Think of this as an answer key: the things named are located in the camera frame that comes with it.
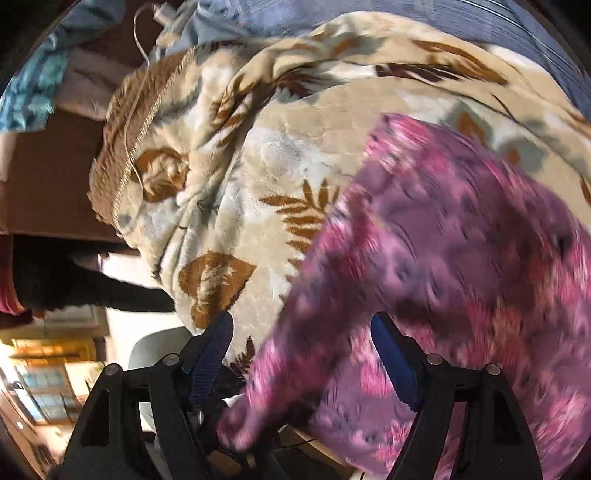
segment leaf pattern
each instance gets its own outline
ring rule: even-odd
[[[453,47],[446,43],[433,42],[427,40],[411,40],[417,47],[422,50],[438,53],[450,53],[457,55],[462,60],[451,60],[450,64],[443,61],[437,61],[436,56],[432,55],[427,59],[427,63],[433,66],[449,66],[457,74],[463,74],[468,78],[484,80],[486,82],[497,83],[499,85],[507,85],[508,82],[498,72],[490,69],[487,65],[478,60],[475,56],[469,54],[467,51],[458,47]]]
[[[476,120],[472,118],[470,112],[464,111],[459,115],[456,121],[455,129],[461,134],[466,135],[473,140],[479,141],[483,147],[490,148],[485,130],[478,124],[478,122],[476,122]],[[516,167],[521,162],[521,154],[516,147],[510,145],[511,143],[506,145],[505,148],[503,145],[501,145],[497,153],[509,165]]]
[[[264,197],[260,201],[279,208],[277,213],[284,217],[283,223],[287,231],[297,237],[295,240],[288,241],[287,245],[305,255],[326,219],[328,205],[334,204],[339,198],[340,189],[336,187],[331,198],[328,181],[323,179],[320,183],[317,201],[314,199],[314,192],[308,180],[304,179],[301,189],[303,199],[286,195],[272,195]],[[290,258],[288,262],[299,270],[300,259]]]
[[[589,205],[591,205],[591,192],[589,191],[589,185],[587,183],[587,180],[585,180],[585,177],[583,177],[583,175],[579,175],[580,177],[580,183],[581,183],[581,190],[583,192],[583,197],[585,197],[585,200],[587,201],[587,203]]]
[[[286,89],[290,95],[305,98],[320,90],[321,81],[310,69],[294,69],[283,73],[275,82],[277,89]]]
[[[343,52],[359,46],[359,39],[356,37],[346,38],[339,42],[330,52],[330,56],[335,58]]]
[[[308,180],[304,180],[304,186],[302,187],[304,190],[304,197],[306,197],[306,202],[312,204],[314,203],[314,195],[312,195],[312,188],[310,187],[310,183]]]
[[[505,161],[514,167],[519,165],[520,160],[521,155],[515,147],[512,147],[507,153],[505,153]]]
[[[195,300],[194,325],[207,328],[217,312],[230,309],[254,271],[254,265],[212,250],[187,263],[178,274],[178,285]]]
[[[442,80],[480,79],[477,75],[462,73],[448,65],[428,65],[424,63],[386,63],[375,66],[378,77],[398,77],[419,79],[438,83]]]
[[[135,162],[144,188],[144,199],[158,203],[175,197],[185,188],[189,173],[189,155],[180,154],[172,148],[144,151]],[[131,180],[138,183],[135,175]]]
[[[253,342],[252,337],[249,336],[246,339],[246,347],[244,351],[230,363],[230,370],[232,370],[239,377],[248,375],[248,371],[251,367],[252,359],[254,358],[255,354],[255,342]]]
[[[318,193],[318,207],[320,207],[323,212],[329,202],[329,190],[327,187],[328,182],[326,179],[322,180],[322,184],[320,184],[320,192]]]
[[[486,135],[484,130],[472,119],[468,112],[462,113],[457,123],[457,130],[474,140],[480,141],[480,144],[486,146]]]

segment purple fabric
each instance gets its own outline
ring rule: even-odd
[[[371,316],[385,310],[426,352],[500,365],[544,478],[558,478],[591,433],[589,236],[554,194],[450,129],[385,115],[366,156],[220,438],[248,448],[304,404],[306,433],[386,476],[414,413],[370,339]],[[456,408],[437,479],[449,477],[461,419]]]

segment screw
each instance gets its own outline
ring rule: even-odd
[[[169,353],[167,356],[164,357],[164,360],[162,360],[162,362],[164,363],[164,365],[168,365],[169,367],[171,367],[173,365],[176,365],[179,360],[180,357],[176,353]]]
[[[110,364],[105,367],[105,375],[115,375],[119,371],[119,365]]]
[[[486,371],[489,372],[491,375],[497,376],[501,374],[501,368],[495,364],[488,364],[486,366]]]
[[[430,353],[427,355],[427,362],[431,365],[441,365],[443,363],[443,358],[436,353]]]
[[[204,420],[205,420],[205,417],[203,415],[203,410],[199,409],[197,411],[197,423],[199,424],[199,426],[203,425]]]

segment white cable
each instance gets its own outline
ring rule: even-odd
[[[146,52],[144,51],[144,49],[142,48],[141,43],[138,40],[138,33],[136,30],[136,23],[138,20],[138,17],[140,15],[140,13],[146,11],[148,8],[152,9],[152,11],[156,11],[160,6],[158,4],[153,4],[153,3],[147,3],[142,5],[141,7],[139,7],[136,11],[135,11],[135,15],[134,15],[134,40],[135,40],[135,45],[138,47],[139,52],[141,53],[142,57],[144,58],[145,62],[146,62],[146,71],[144,73],[144,78],[142,78],[142,81],[139,84],[139,90],[138,93],[135,96],[135,100],[131,106],[131,111],[129,112],[127,119],[125,120],[125,126],[123,127],[123,144],[125,145],[125,155],[127,156],[127,162],[129,162],[129,164],[131,165],[131,168],[133,168],[135,175],[138,177],[138,182],[139,182],[139,188],[141,189],[141,200],[139,203],[139,208],[138,211],[135,213],[134,217],[129,221],[128,226],[125,228],[125,232],[121,231],[121,235],[126,235],[127,233],[129,233],[129,231],[131,230],[131,227],[134,225],[134,223],[136,222],[136,220],[139,217],[139,214],[141,212],[141,209],[144,205],[144,182],[142,180],[142,176],[139,174],[138,169],[135,166],[135,162],[133,161],[133,159],[131,158],[131,153],[129,152],[129,144],[127,143],[127,131],[129,130],[129,123],[131,122],[131,117],[132,115],[135,113],[135,109],[138,106],[138,102],[139,102],[139,97],[142,93],[142,91],[144,90],[144,85],[146,83],[146,80],[148,79],[148,72],[150,70],[150,58],[146,55]]]

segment beige fleece blanket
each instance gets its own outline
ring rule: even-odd
[[[448,125],[547,185],[586,224],[591,125],[542,68],[403,17],[343,15],[299,38],[219,43],[155,64],[112,100],[95,210],[199,333],[235,318],[246,371],[382,112]]]

